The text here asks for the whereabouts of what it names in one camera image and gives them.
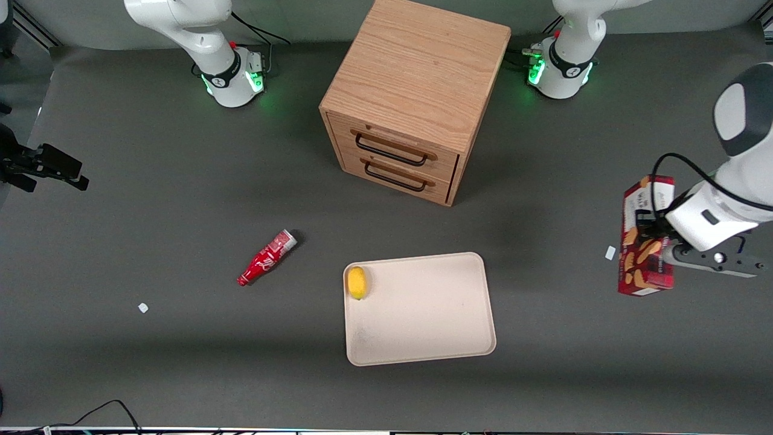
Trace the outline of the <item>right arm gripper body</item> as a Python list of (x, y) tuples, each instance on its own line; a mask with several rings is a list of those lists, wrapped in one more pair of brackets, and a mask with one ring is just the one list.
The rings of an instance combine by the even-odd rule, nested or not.
[(24, 173), (36, 176), (38, 149), (21, 145), (10, 127), (1, 124), (2, 176)]

